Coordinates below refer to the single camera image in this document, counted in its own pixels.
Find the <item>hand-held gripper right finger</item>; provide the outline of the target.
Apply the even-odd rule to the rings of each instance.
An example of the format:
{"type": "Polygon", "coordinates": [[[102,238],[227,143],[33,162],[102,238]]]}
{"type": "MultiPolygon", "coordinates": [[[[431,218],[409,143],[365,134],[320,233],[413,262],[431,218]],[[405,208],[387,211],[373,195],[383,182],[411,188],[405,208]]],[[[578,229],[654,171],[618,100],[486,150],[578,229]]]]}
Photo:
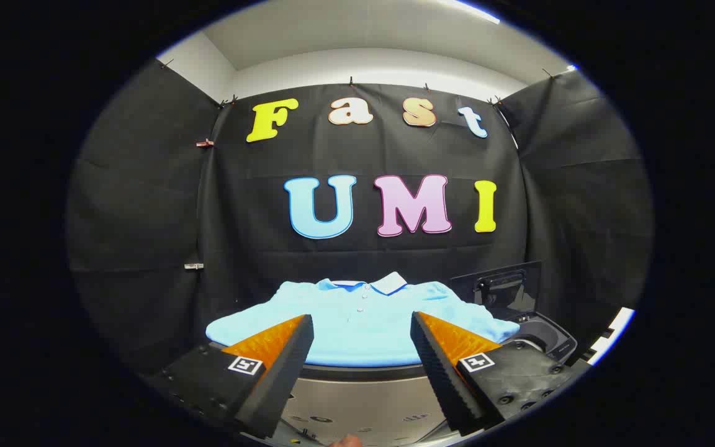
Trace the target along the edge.
{"type": "Polygon", "coordinates": [[[426,312],[411,315],[410,337],[451,430],[488,430],[556,397],[578,371],[528,340],[495,343],[426,312]]]}

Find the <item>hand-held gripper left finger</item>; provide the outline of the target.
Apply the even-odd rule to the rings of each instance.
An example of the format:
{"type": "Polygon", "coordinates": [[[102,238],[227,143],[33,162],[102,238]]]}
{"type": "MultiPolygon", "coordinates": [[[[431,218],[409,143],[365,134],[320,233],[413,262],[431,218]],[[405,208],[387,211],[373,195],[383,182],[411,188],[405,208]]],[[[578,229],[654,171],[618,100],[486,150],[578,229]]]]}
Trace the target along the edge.
{"type": "Polygon", "coordinates": [[[200,345],[146,382],[211,427],[272,438],[313,340],[303,314],[230,347],[200,345]]]}

